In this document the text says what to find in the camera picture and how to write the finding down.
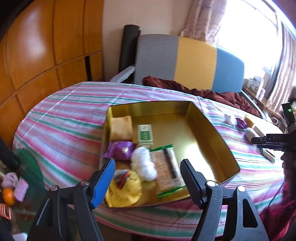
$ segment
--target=sofa armrest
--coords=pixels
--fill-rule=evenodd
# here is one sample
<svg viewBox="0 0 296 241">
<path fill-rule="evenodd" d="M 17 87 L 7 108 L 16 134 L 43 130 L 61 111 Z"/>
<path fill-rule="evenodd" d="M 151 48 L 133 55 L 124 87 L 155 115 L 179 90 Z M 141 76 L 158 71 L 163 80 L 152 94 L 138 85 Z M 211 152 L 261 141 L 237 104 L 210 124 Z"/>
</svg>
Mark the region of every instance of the sofa armrest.
<svg viewBox="0 0 296 241">
<path fill-rule="evenodd" d="M 110 82 L 116 82 L 116 83 L 121 83 L 125 81 L 132 73 L 134 73 L 136 67 L 135 66 L 129 66 L 117 75 L 115 75 Z"/>
<path fill-rule="evenodd" d="M 255 104 L 255 102 L 244 91 L 241 91 L 239 93 L 239 95 L 241 95 L 242 97 L 244 97 L 246 99 L 246 101 L 248 101 L 249 104 L 258 111 L 260 118 L 266 120 L 266 116 L 262 112 L 262 110 Z"/>
</svg>

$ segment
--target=green package label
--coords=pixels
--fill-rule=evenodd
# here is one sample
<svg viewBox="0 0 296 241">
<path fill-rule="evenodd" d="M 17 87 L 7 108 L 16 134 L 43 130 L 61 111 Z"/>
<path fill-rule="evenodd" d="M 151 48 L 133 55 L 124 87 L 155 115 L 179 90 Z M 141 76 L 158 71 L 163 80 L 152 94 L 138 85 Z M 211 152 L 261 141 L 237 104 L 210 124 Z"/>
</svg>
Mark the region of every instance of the green package label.
<svg viewBox="0 0 296 241">
<path fill-rule="evenodd" d="M 151 140 L 149 131 L 140 131 L 141 140 Z"/>
</svg>

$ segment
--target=yellow snack on table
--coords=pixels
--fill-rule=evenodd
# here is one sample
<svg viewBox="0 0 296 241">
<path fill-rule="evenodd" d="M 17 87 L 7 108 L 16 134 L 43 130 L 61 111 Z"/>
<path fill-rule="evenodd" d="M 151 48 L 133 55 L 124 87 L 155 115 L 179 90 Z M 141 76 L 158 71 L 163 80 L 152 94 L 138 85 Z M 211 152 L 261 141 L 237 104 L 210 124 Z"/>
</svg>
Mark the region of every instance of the yellow snack on table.
<svg viewBox="0 0 296 241">
<path fill-rule="evenodd" d="M 131 116 L 110 118 L 110 140 L 131 141 L 133 138 L 133 125 Z"/>
<path fill-rule="evenodd" d="M 254 125 L 255 125 L 255 123 L 253 122 L 252 118 L 249 117 L 248 115 L 246 115 L 246 116 L 244 117 L 244 121 L 246 122 L 246 124 L 247 124 L 247 126 L 248 126 L 249 128 L 253 128 Z"/>
<path fill-rule="evenodd" d="M 105 200 L 109 207 L 127 207 L 136 203 L 142 194 L 142 183 L 135 171 L 116 170 Z"/>
</svg>

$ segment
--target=wooden panel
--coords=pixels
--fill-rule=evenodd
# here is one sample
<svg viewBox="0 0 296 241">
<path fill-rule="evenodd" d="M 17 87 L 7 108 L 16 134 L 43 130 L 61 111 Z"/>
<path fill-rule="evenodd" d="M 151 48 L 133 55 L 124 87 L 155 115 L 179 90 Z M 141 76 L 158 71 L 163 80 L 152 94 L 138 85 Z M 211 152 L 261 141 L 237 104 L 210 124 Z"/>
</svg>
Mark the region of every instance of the wooden panel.
<svg viewBox="0 0 296 241">
<path fill-rule="evenodd" d="M 58 0 L 54 8 L 54 51 L 57 64 L 83 55 L 84 0 Z"/>
<path fill-rule="evenodd" d="M 6 43 L 6 36 L 0 42 L 0 104 L 2 104 L 8 96 L 13 92 L 12 83 L 10 81 L 9 73 L 7 71 L 4 44 Z"/>
<path fill-rule="evenodd" d="M 18 125 L 25 117 L 16 97 L 0 108 L 0 136 L 11 147 Z"/>
<path fill-rule="evenodd" d="M 84 57 L 72 60 L 57 68 L 62 88 L 87 81 Z"/>
<path fill-rule="evenodd" d="M 92 81 L 101 81 L 103 77 L 103 54 L 102 52 L 89 56 Z"/>
<path fill-rule="evenodd" d="M 52 42 L 54 0 L 35 0 L 7 35 L 7 62 L 15 89 L 55 66 Z"/>
<path fill-rule="evenodd" d="M 101 51 L 103 0 L 85 0 L 84 11 L 84 54 Z"/>
<path fill-rule="evenodd" d="M 57 70 L 53 69 L 22 89 L 17 97 L 27 114 L 41 100 L 60 89 Z"/>
</svg>

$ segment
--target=hand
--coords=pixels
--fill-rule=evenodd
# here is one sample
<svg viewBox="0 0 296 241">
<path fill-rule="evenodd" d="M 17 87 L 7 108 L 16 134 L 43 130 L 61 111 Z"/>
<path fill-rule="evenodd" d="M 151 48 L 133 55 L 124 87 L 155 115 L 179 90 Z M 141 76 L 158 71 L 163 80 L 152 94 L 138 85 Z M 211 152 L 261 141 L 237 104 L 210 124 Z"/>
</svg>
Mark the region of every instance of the hand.
<svg viewBox="0 0 296 241">
<path fill-rule="evenodd" d="M 293 176 L 292 168 L 296 167 L 296 158 L 294 152 L 285 152 L 281 156 L 283 160 L 282 167 L 284 169 L 285 180 L 290 182 Z"/>
</svg>

